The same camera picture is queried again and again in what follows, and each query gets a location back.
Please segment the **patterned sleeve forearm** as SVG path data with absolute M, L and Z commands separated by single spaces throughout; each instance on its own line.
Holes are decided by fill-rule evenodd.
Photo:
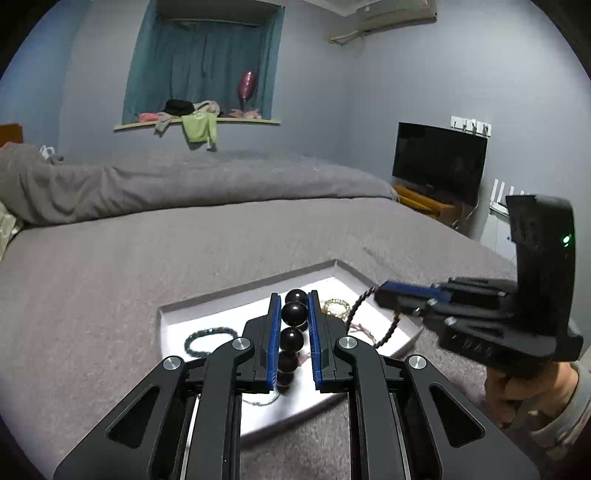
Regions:
M 564 457 L 583 434 L 590 420 L 590 371 L 579 362 L 571 363 L 578 374 L 578 384 L 565 410 L 530 437 L 552 458 Z

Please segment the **person's right hand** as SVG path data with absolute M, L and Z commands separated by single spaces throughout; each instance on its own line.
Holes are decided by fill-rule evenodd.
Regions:
M 488 367 L 485 390 L 495 423 L 504 427 L 514 422 L 517 403 L 531 399 L 531 411 L 557 418 L 570 403 L 578 383 L 579 374 L 571 363 L 550 362 L 529 379 L 509 377 Z

